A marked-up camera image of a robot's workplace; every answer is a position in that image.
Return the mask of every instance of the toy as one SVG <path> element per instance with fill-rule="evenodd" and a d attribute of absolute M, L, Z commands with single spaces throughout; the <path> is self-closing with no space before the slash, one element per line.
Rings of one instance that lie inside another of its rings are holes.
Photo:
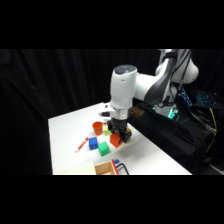
<path fill-rule="evenodd" d="M 103 134 L 103 123 L 102 122 L 95 122 L 93 124 L 93 130 L 97 136 Z"/>
<path fill-rule="evenodd" d="M 104 130 L 104 134 L 105 134 L 105 136 L 110 136 L 110 135 L 112 135 L 112 133 L 108 130 L 108 126 L 107 126 L 107 125 L 104 126 L 103 130 Z"/>
<path fill-rule="evenodd" d="M 101 156 L 105 156 L 110 153 L 109 146 L 106 142 L 98 145 Z"/>
<path fill-rule="evenodd" d="M 98 142 L 96 137 L 89 139 L 89 148 L 90 150 L 98 149 Z"/>
<path fill-rule="evenodd" d="M 112 134 L 110 136 L 110 143 L 115 147 L 118 148 L 120 145 L 123 144 L 123 142 L 121 141 L 121 143 L 119 143 L 121 140 L 119 134 L 117 132 L 115 132 L 114 134 Z"/>

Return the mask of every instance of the marker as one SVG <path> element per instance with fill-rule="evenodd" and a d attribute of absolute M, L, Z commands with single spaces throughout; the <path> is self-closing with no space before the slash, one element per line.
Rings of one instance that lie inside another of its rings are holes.
<path fill-rule="evenodd" d="M 85 141 L 75 151 L 78 152 L 86 144 L 86 142 L 88 142 L 88 140 L 89 138 L 86 138 Z"/>

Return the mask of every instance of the blue cube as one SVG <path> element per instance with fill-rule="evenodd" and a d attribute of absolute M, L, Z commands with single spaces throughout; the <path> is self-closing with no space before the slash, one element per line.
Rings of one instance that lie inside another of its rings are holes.
<path fill-rule="evenodd" d="M 97 138 L 90 138 L 89 139 L 89 148 L 90 148 L 90 150 L 98 149 Z"/>

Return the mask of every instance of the cardboard box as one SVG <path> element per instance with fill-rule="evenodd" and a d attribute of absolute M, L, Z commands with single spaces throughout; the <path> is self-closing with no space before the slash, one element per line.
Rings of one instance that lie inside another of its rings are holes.
<path fill-rule="evenodd" d="M 94 165 L 93 162 L 87 163 L 83 166 L 79 166 L 58 175 L 119 175 L 114 161 L 111 160 L 106 163 Z"/>

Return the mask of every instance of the colorful block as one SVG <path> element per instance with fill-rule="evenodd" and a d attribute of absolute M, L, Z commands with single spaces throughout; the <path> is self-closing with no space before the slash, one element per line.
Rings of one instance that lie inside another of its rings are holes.
<path fill-rule="evenodd" d="M 98 149 L 97 138 L 89 138 L 89 148 L 90 150 Z"/>
<path fill-rule="evenodd" d="M 104 126 L 103 130 L 104 130 L 104 134 L 105 134 L 105 136 L 109 136 L 109 135 L 112 134 L 112 133 L 108 130 L 108 126 L 107 126 L 107 125 Z"/>
<path fill-rule="evenodd" d="M 119 134 L 117 132 L 115 132 L 114 134 L 112 134 L 110 136 L 110 143 L 115 147 L 118 148 L 120 145 L 123 144 L 123 142 L 119 143 L 121 140 Z"/>
<path fill-rule="evenodd" d="M 101 156 L 105 156 L 110 153 L 109 146 L 106 142 L 98 145 Z"/>

